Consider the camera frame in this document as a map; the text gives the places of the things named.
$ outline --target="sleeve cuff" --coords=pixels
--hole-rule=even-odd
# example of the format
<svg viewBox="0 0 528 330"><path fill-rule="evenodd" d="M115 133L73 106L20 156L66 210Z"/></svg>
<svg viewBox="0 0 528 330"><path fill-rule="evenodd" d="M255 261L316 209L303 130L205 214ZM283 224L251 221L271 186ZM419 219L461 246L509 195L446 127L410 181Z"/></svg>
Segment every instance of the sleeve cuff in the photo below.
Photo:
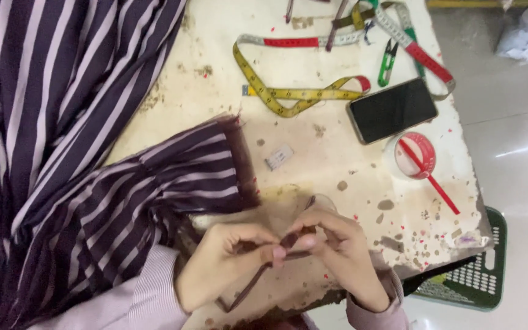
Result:
<svg viewBox="0 0 528 330"><path fill-rule="evenodd" d="M187 321L174 291L177 257L177 251L164 246L150 250L127 314L131 329L180 329Z"/></svg>
<svg viewBox="0 0 528 330"><path fill-rule="evenodd" d="M356 300L348 292L346 308L348 321L355 329L408 329L407 316L401 308L404 295L398 275L389 269L378 272L378 278L390 299L388 308L381 313L365 310L356 304Z"/></svg>

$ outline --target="white table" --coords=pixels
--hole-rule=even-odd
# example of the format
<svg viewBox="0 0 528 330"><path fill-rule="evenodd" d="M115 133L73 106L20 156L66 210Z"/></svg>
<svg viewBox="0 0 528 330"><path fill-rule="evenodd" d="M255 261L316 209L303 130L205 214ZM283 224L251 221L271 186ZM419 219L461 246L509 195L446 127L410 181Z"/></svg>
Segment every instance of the white table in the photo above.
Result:
<svg viewBox="0 0 528 330"><path fill-rule="evenodd" d="M350 1L346 13L353 4ZM232 45L239 34L270 38L327 35L339 1L325 4L295 0L293 23L288 25L283 17L286 5L287 0L189 1L182 27L156 85L107 162L120 160L218 114L240 112L264 205L215 220L249 218L267 223L280 234L292 222L306 196L323 193L335 202L341 214L358 218L368 237L368 247L384 249L385 260L402 277L483 251L484 248L458 248L455 242L459 236L477 231L489 237L490 231L453 96L436 102L439 116L431 123L412 130L426 135L434 144L437 165L433 175L461 211L459 215L451 212L426 180L392 177L383 164L386 141L370 146L359 144L346 113L347 101L321 101L296 117L284 119L271 112L258 97L242 96L241 86L247 81L232 56ZM419 44L433 58L441 60L424 2L412 0L407 5ZM395 17L391 10L387 13ZM352 30L347 27L339 33ZM324 49L251 45L241 46L241 51L268 87L324 88L344 76L364 75L370 79L373 93L380 90L376 79L389 36L375 27L368 38L371 46L360 41L356 45L334 47L331 53ZM412 59L399 49L390 86L416 76ZM428 84L432 92L444 92L443 84L430 72ZM344 87L359 88L355 82ZM270 171L264 159L283 144L289 145L295 154L280 169ZM341 181L347 183L343 191L337 188ZM383 200L391 200L394 208L379 210L377 205ZM381 214L384 218L378 224L376 220ZM211 221L214 217L197 219L203 225ZM397 234L403 235L399 240L404 244L403 253L381 243L374 245L383 237L393 238ZM251 276L226 292L228 302ZM331 274L314 258L292 261L282 270L265 273L237 310L223 314L215 305L205 306L194 313L185 328L222 328L266 313L294 313L339 300L343 295L337 289L339 286Z"/></svg>

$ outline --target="person's left hand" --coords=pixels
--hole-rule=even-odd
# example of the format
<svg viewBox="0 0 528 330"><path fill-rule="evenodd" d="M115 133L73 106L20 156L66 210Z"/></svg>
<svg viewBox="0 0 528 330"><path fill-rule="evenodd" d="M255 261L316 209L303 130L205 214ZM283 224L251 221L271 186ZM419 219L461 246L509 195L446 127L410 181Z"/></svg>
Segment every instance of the person's left hand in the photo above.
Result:
<svg viewBox="0 0 528 330"><path fill-rule="evenodd" d="M237 254L240 241L261 246ZM267 262L281 266L286 250L279 242L277 236L259 224L213 225L174 282L182 309L190 313L214 301L239 277Z"/></svg>

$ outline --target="phone screen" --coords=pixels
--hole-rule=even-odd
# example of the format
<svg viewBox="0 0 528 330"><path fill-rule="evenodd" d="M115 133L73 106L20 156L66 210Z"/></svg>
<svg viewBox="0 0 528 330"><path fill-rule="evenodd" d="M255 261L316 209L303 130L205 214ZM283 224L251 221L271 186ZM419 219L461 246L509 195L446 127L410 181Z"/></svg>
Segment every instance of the phone screen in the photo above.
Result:
<svg viewBox="0 0 528 330"><path fill-rule="evenodd" d="M363 143L369 144L435 118L437 109L417 78L352 101L350 116Z"/></svg>

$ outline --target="purple striped fabric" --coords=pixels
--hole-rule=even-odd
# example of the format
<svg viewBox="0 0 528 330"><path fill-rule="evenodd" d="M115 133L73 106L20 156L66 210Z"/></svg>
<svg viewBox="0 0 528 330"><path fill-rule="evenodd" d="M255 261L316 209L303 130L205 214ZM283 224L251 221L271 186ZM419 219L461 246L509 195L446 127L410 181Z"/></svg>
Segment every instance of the purple striped fabric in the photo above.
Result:
<svg viewBox="0 0 528 330"><path fill-rule="evenodd" d="M156 80L184 4L0 0L1 329L136 276L185 214L256 202L233 118L95 170Z"/></svg>

